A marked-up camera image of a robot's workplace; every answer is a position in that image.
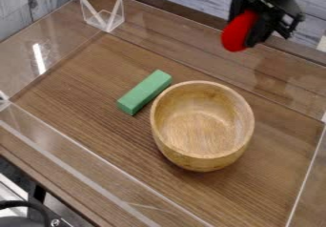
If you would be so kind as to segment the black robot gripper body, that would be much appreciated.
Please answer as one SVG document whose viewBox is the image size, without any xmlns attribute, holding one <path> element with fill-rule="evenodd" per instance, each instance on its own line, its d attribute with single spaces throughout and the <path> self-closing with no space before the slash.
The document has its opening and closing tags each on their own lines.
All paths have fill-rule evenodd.
<svg viewBox="0 0 326 227">
<path fill-rule="evenodd" d="M 295 0 L 247 0 L 245 10 L 252 10 L 257 15 L 267 13 L 273 19 L 273 31 L 284 39 L 304 21 L 304 13 Z"/>
</svg>

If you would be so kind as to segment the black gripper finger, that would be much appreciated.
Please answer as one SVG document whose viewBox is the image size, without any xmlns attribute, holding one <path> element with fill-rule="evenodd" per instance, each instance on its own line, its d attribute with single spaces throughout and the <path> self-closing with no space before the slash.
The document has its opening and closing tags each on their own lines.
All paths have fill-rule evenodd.
<svg viewBox="0 0 326 227">
<path fill-rule="evenodd" d="M 271 16 L 267 13 L 260 14 L 245 36 L 245 47 L 252 48 L 257 43 L 264 42 L 273 31 L 273 27 L 275 23 Z"/>
<path fill-rule="evenodd" d="M 231 0 L 229 17 L 231 21 L 247 9 L 247 0 Z"/>
</svg>

